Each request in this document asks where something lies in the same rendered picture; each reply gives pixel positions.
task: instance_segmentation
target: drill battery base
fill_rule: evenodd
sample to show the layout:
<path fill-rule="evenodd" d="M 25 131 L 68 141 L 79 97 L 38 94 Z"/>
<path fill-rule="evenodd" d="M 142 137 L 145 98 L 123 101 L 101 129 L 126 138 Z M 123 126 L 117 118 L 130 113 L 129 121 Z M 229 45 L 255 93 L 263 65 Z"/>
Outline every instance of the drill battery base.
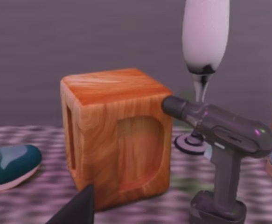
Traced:
<path fill-rule="evenodd" d="M 192 199 L 189 212 L 190 224 L 244 224 L 247 208 L 244 203 L 236 201 L 236 212 L 232 217 L 219 215 L 214 206 L 214 193 L 199 191 Z"/>

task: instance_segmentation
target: champagne flute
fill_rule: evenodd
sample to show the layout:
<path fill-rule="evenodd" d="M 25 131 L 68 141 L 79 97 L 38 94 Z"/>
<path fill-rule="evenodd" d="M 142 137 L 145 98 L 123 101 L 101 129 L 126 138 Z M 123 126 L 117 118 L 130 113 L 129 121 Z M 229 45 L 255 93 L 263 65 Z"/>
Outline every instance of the champagne flute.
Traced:
<path fill-rule="evenodd" d="M 186 0 L 182 49 L 194 82 L 196 102 L 203 103 L 212 75 L 225 54 L 230 0 Z M 174 144 L 188 154 L 204 154 L 204 137 L 194 130 L 176 137 Z"/>

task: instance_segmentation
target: checkered tablecloth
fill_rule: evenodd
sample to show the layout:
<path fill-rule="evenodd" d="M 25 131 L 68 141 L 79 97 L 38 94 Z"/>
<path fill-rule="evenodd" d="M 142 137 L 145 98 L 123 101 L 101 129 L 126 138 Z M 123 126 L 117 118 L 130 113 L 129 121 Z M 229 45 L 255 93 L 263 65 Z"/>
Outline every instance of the checkered tablecloth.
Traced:
<path fill-rule="evenodd" d="M 174 128 L 173 138 L 182 132 Z M 44 224 L 77 193 L 65 165 L 62 128 L 0 127 L 0 146 L 22 143 L 40 148 L 42 166 L 33 178 L 0 192 L 0 224 Z M 272 179 L 264 163 L 264 159 L 244 159 L 242 163 L 238 197 L 248 207 L 246 224 L 272 224 Z M 190 191 L 211 186 L 214 168 L 203 156 L 173 148 L 171 171 L 167 193 L 97 213 L 95 224 L 187 224 Z"/>

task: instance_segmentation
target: cordless drill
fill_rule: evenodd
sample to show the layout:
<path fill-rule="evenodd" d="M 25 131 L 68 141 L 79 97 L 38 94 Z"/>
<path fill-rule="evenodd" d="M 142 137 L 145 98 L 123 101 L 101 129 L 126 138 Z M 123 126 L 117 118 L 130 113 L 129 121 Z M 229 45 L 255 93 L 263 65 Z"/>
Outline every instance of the cordless drill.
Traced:
<path fill-rule="evenodd" d="M 216 167 L 214 192 L 195 195 L 190 205 L 190 224 L 244 224 L 246 206 L 236 200 L 241 159 L 270 154 L 270 128 L 218 106 L 191 103 L 175 96 L 166 97 L 162 109 L 192 126 L 211 146 L 205 154 Z"/>

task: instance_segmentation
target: plaid cloth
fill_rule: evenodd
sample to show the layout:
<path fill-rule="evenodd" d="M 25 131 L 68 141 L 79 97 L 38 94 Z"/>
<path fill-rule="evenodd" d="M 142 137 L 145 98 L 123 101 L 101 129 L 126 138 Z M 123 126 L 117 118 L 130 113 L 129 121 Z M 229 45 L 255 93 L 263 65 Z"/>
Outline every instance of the plaid cloth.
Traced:
<path fill-rule="evenodd" d="M 173 138 L 183 132 L 175 127 Z M 77 193 L 66 168 L 63 129 L 0 127 L 0 146 L 14 144 L 39 147 L 43 162 L 32 178 L 0 192 L 0 224 L 44 224 Z M 245 158 L 242 162 L 238 197 L 248 207 L 246 224 L 272 224 L 272 178 L 264 164 L 265 159 Z M 173 148 L 171 173 L 167 193 L 97 213 L 95 224 L 187 224 L 192 191 L 212 186 L 214 167 L 203 156 Z"/>

